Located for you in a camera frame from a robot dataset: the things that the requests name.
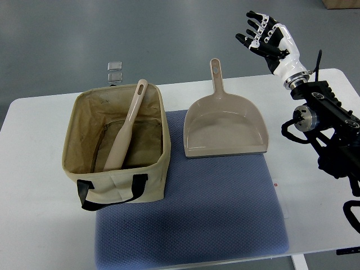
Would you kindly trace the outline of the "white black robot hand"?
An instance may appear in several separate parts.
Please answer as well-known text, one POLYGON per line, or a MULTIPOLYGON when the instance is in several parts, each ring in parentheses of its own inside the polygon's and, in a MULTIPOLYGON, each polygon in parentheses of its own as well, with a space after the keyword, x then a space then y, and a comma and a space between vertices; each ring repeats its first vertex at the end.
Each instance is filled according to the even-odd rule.
POLYGON ((246 13, 251 27, 236 39, 249 51, 265 59, 270 72, 279 77, 287 89, 306 83, 310 78, 300 62, 300 52, 287 27, 274 18, 254 11, 246 13))

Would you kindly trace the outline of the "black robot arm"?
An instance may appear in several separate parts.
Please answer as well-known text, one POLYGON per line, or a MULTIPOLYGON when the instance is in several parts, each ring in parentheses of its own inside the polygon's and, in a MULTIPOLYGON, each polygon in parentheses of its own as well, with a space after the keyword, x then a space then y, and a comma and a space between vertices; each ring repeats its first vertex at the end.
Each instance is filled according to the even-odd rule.
POLYGON ((342 107, 327 81, 319 80, 317 65, 287 79, 284 86, 293 100, 305 100, 281 126, 287 139, 310 144, 318 154, 320 170, 336 179, 347 177, 353 196, 359 197, 359 118, 342 107))

